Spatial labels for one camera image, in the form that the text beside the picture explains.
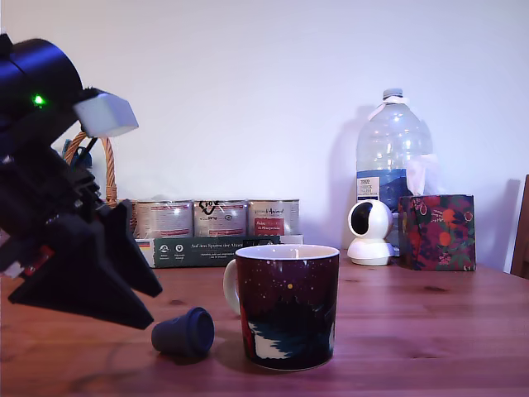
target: bottle cap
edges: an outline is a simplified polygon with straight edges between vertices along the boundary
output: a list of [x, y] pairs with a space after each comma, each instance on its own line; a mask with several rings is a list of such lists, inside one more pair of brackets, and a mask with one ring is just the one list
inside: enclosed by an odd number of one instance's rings
[[382, 100], [385, 100], [389, 97], [403, 97], [403, 89], [402, 88], [388, 88], [384, 90], [384, 93], [382, 94]]
[[193, 308], [184, 316], [158, 323], [152, 330], [152, 346], [161, 353], [202, 357], [213, 344], [215, 326], [203, 308]]

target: green box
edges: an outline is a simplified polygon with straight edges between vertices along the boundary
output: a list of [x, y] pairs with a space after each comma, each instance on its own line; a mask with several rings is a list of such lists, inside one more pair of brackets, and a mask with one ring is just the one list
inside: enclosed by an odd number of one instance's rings
[[239, 248], [279, 243], [280, 236], [156, 238], [154, 268], [226, 266]]

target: wicker basket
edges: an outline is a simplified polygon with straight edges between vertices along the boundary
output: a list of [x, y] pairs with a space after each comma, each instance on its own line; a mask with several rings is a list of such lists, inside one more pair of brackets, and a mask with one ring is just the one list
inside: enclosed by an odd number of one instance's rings
[[[85, 132], [80, 132], [69, 144], [68, 150], [64, 154], [64, 160], [70, 164], [74, 158], [75, 152], [79, 148], [81, 142], [86, 138]], [[112, 145], [110, 139], [101, 138], [102, 147], [105, 149], [105, 156], [107, 158], [107, 204], [109, 207], [114, 208], [117, 206], [117, 186], [116, 176], [114, 173], [114, 152], [112, 151]]]

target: plastic water bottle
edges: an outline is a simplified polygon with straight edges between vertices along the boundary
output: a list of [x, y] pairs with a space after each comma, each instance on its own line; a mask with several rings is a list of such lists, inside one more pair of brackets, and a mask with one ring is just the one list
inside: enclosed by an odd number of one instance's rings
[[377, 199], [393, 213], [388, 236], [398, 254], [398, 199], [411, 195], [406, 183], [406, 163], [415, 155], [433, 152], [431, 136], [405, 103], [400, 88], [386, 89], [384, 103], [367, 122], [356, 146], [357, 200]]

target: mug handle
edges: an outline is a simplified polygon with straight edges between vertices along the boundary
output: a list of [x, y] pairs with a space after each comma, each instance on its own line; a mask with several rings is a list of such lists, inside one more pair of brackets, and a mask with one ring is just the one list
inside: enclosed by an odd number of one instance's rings
[[237, 264], [235, 259], [232, 259], [226, 270], [224, 270], [224, 280], [222, 286], [224, 288], [224, 297], [226, 301], [236, 314], [241, 315], [241, 306], [239, 304], [239, 295], [237, 295], [236, 289], [236, 278], [237, 276]]

